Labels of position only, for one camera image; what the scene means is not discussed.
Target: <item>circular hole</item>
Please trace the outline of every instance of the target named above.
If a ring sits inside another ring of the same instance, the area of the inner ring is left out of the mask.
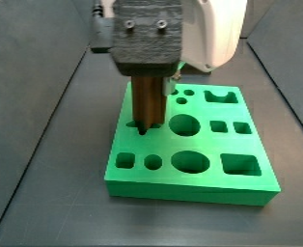
[[[193,91],[193,90],[185,90],[185,91],[183,91],[183,94],[185,94],[186,96],[193,96],[193,95],[194,95],[194,91]]]
[[[170,95],[175,96],[177,94],[178,94],[178,90],[174,90],[174,92]]]
[[[145,157],[145,167],[154,171],[158,170],[162,166],[162,159],[159,156],[151,154]]]
[[[207,158],[194,151],[179,151],[170,158],[171,166],[182,173],[198,174],[209,167]]]
[[[185,103],[186,103],[186,99],[185,99],[183,97],[179,97],[179,98],[175,100],[175,102],[177,102],[178,104],[185,104]]]
[[[175,115],[169,121],[169,127],[174,134],[179,136],[193,136],[199,131],[199,123],[189,115]]]

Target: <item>rectangular hole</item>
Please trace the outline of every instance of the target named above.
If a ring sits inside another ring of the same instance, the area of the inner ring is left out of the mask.
[[[227,92],[226,96],[215,96],[210,91],[205,91],[206,102],[213,103],[237,103],[237,97],[233,92]]]
[[[250,134],[247,123],[233,122],[233,126],[238,134]]]
[[[129,152],[119,152],[115,157],[115,167],[130,169],[134,164],[134,154]]]
[[[210,126],[211,132],[219,132],[219,133],[227,132],[226,123],[222,121],[209,121],[209,126]]]
[[[258,162],[253,155],[222,153],[219,158],[225,174],[261,176]]]

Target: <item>gray table surface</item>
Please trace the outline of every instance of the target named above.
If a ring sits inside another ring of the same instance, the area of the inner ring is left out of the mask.
[[[210,76],[239,86],[282,187],[263,207],[110,198],[103,171],[126,82],[90,52],[0,225],[0,246],[303,245],[303,127],[245,41]]]
[[[269,11],[275,0],[247,0],[245,8],[245,21],[241,31],[241,38],[247,38],[254,26],[263,14]]]
[[[303,0],[278,0],[247,43],[303,123]]]
[[[87,42],[71,1],[0,1],[0,220]]]

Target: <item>white robot body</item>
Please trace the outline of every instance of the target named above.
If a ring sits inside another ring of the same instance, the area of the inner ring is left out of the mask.
[[[245,18],[246,0],[182,0],[181,60],[203,72],[233,57]]]

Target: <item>green foam block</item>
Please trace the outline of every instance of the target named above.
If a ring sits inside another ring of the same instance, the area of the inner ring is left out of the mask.
[[[281,189],[239,89],[175,85],[141,136],[129,84],[105,182],[110,196],[263,206]]]

